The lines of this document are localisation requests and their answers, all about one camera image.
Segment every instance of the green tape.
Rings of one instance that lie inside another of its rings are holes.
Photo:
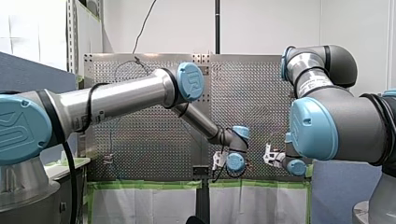
[[[311,224],[311,208],[312,208],[312,185],[308,185],[306,193],[306,213],[305,213],[305,223]]]
[[[279,182],[262,180],[219,180],[210,183],[210,188],[241,188],[261,187],[261,188],[281,188],[281,189],[307,189],[307,208],[305,214],[306,224],[310,224],[311,218],[311,183],[305,182]],[[175,181],[175,182],[155,182],[144,180],[118,180],[88,183],[88,223],[92,224],[93,194],[100,189],[199,189],[201,181]]]
[[[175,182],[154,182],[143,180],[118,180],[111,182],[90,182],[92,189],[198,189],[201,187],[200,181],[175,181]]]
[[[314,164],[308,164],[306,167],[306,172],[305,172],[305,177],[310,178],[312,177],[312,174],[314,173]]]
[[[280,182],[280,181],[262,181],[262,180],[219,180],[211,183],[210,188],[239,188],[243,186],[262,187],[262,188],[279,188],[279,189],[307,189],[309,182]]]

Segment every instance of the perforated metal panel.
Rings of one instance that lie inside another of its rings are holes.
[[[290,84],[280,78],[280,57],[213,55],[210,62],[212,119],[223,127],[245,125],[250,129],[247,157],[252,167],[245,178],[289,177],[285,170],[266,165],[262,159],[271,134],[272,147],[283,149],[288,130]],[[215,150],[219,147],[210,146],[209,155]]]
[[[147,76],[152,70],[192,61],[191,55],[87,55],[93,83],[123,81]],[[96,159],[90,180],[191,179],[190,126],[162,106],[154,106],[93,128]],[[104,157],[113,155],[112,163]]]
[[[302,180],[289,176],[283,169],[265,165],[262,159],[271,133],[274,134],[273,147],[283,148],[284,133],[288,130],[291,87],[281,81],[279,56],[205,55],[205,60],[204,55],[137,57],[150,71],[181,62],[195,62],[204,67],[209,85],[203,98],[195,104],[224,128],[233,125],[250,128],[247,156],[252,168],[245,177]],[[87,55],[88,86],[146,76],[147,71],[133,63],[134,60],[130,54]],[[91,140],[87,137],[87,150],[93,150],[96,155],[90,180],[191,180],[192,164],[201,161],[211,165],[214,151],[220,149],[209,146],[207,150],[203,139],[197,138],[187,123],[160,106],[98,125],[87,135],[91,137]],[[112,164],[104,164],[104,157],[110,154],[113,154]],[[195,157],[199,155],[202,158],[197,160]]]

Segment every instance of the blue cap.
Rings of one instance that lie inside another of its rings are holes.
[[[332,116],[313,98],[304,97],[291,105],[290,133],[294,148],[304,157],[328,161],[338,151],[338,132]]]
[[[233,126],[233,131],[245,139],[248,139],[250,134],[249,128],[245,126]]]
[[[0,94],[0,165],[38,156],[51,135],[50,118],[42,107],[18,95]]]
[[[204,92],[204,75],[195,63],[181,63],[177,69],[180,94],[189,102],[197,100]]]
[[[239,153],[231,153],[227,157],[227,169],[231,172],[242,172],[245,169],[245,159]]]
[[[382,96],[396,96],[396,90],[384,91],[384,94],[382,94]]]
[[[288,171],[291,175],[305,175],[306,172],[306,165],[305,162],[301,160],[292,160],[288,163]]]

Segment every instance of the metal bracket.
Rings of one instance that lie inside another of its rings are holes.
[[[194,165],[192,166],[192,175],[198,178],[209,175],[209,166],[207,165]]]

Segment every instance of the white wall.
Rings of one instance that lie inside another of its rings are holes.
[[[282,54],[319,44],[320,0],[221,1],[221,53]]]
[[[132,52],[152,1],[104,0],[105,52]],[[136,53],[207,53],[214,48],[214,1],[157,1]]]
[[[132,52],[148,0],[104,0],[105,52]],[[215,51],[213,0],[158,1],[136,52]],[[319,0],[221,1],[221,53],[281,54],[319,44]]]
[[[65,1],[0,0],[1,52],[66,70],[65,26]]]
[[[348,49],[358,64],[354,94],[388,85],[389,4],[393,0],[322,0],[320,44]]]

